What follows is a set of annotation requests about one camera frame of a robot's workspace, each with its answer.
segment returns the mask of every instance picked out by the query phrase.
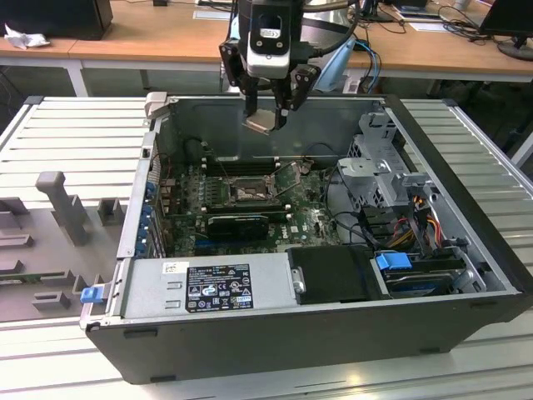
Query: black monitor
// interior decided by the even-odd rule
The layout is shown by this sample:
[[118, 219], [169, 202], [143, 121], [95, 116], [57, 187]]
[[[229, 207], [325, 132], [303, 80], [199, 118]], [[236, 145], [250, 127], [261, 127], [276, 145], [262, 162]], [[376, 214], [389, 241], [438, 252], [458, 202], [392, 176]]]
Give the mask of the black monitor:
[[533, 48], [526, 46], [533, 37], [533, 0], [496, 0], [480, 26], [481, 34], [513, 37], [498, 44], [505, 55], [533, 61]]

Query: yellow wire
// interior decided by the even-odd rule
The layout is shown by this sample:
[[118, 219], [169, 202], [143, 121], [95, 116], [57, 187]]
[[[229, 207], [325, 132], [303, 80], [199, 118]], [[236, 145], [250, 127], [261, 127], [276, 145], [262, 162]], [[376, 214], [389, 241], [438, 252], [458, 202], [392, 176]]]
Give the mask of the yellow wire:
[[405, 240], [409, 239], [410, 236], [413, 234], [413, 231], [410, 230], [409, 232], [406, 232], [404, 233], [402, 236], [400, 236], [398, 239], [396, 239], [394, 242], [392, 242], [389, 247], [390, 248], [393, 248], [399, 244], [401, 244], [402, 242], [404, 242]]
[[440, 244], [437, 242], [437, 239], [436, 239], [436, 234], [437, 234], [437, 227], [436, 227], [436, 223], [435, 221], [433, 221], [432, 219], [427, 219], [427, 222], [429, 222], [431, 224], [431, 226], [433, 227], [433, 231], [435, 232], [435, 244], [437, 246], [439, 246]]

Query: blue drive tab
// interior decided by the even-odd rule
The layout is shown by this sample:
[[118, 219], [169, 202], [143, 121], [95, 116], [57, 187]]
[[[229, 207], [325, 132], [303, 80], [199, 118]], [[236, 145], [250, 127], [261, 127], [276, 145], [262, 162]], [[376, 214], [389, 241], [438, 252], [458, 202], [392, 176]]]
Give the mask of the blue drive tab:
[[411, 261], [405, 252], [383, 252], [376, 257], [377, 266], [384, 269], [411, 269]]
[[82, 303], [103, 303], [103, 286], [85, 287], [80, 297]]

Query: power supply label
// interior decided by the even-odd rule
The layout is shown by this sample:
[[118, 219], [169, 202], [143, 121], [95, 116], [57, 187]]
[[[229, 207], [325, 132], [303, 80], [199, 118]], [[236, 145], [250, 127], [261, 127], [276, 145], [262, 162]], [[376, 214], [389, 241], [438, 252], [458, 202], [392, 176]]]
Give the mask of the power supply label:
[[253, 308], [249, 264], [189, 267], [187, 301], [190, 313]]

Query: wooden desk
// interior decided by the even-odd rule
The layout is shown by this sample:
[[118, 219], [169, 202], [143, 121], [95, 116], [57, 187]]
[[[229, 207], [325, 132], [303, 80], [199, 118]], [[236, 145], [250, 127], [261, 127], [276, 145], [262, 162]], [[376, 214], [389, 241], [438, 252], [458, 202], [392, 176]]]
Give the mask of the wooden desk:
[[23, 50], [12, 46], [7, 40], [0, 40], [0, 57], [20, 58], [68, 58], [68, 51], [76, 39], [53, 39], [49, 46], [30, 47]]
[[226, 38], [227, 21], [193, 19], [195, 9], [184, 4], [153, 7], [151, 2], [112, 2], [112, 29], [101, 41], [77, 41], [70, 57], [218, 66], [218, 45]]
[[[481, 12], [488, 9], [475, 2], [471, 8]], [[84, 68], [218, 71], [218, 45], [226, 37], [227, 21], [193, 19], [195, 9], [192, 4], [153, 7], [152, 2], [113, 1], [112, 28], [103, 40], [52, 39], [51, 47], [26, 52], [3, 42], [0, 64], [66, 68], [78, 96], [88, 95], [81, 73]], [[387, 27], [399, 28], [395, 24]], [[417, 32], [408, 23], [406, 30], [406, 34], [395, 34], [378, 24], [369, 29], [372, 48], [381, 56], [384, 77], [502, 82], [533, 79], [533, 63], [505, 56], [492, 42], [479, 46], [448, 32]], [[362, 29], [356, 32], [365, 37]], [[368, 55], [354, 52], [347, 73], [361, 76], [368, 67]]]

